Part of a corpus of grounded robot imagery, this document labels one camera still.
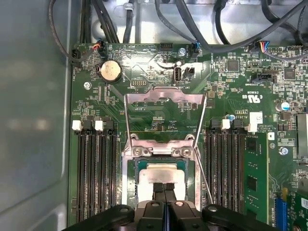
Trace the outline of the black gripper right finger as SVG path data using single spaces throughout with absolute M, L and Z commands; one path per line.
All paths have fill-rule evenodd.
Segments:
M 177 200 L 173 183 L 166 184 L 171 231 L 276 231 L 277 228 L 248 215 L 210 204 L 198 211 L 188 201 Z

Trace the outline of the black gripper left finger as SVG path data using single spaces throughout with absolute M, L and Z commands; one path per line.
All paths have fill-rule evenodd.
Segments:
M 133 209 L 116 205 L 97 215 L 65 228 L 66 231 L 162 231 L 164 229 L 164 185 L 154 183 L 153 199 Z

